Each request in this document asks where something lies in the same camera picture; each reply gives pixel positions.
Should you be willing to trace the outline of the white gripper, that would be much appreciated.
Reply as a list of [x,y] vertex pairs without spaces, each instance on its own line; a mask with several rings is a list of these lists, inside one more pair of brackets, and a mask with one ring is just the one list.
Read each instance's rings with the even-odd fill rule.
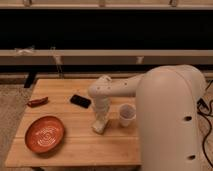
[[95,98],[94,111],[96,119],[102,121],[105,119],[110,108],[110,100],[108,98]]

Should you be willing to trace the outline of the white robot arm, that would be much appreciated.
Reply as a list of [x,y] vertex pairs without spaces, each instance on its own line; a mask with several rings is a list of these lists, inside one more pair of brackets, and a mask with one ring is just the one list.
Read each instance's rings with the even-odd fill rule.
[[88,94],[98,124],[107,118],[110,97],[135,98],[142,171],[202,171],[197,102],[205,87],[196,67],[175,65],[121,81],[104,75]]

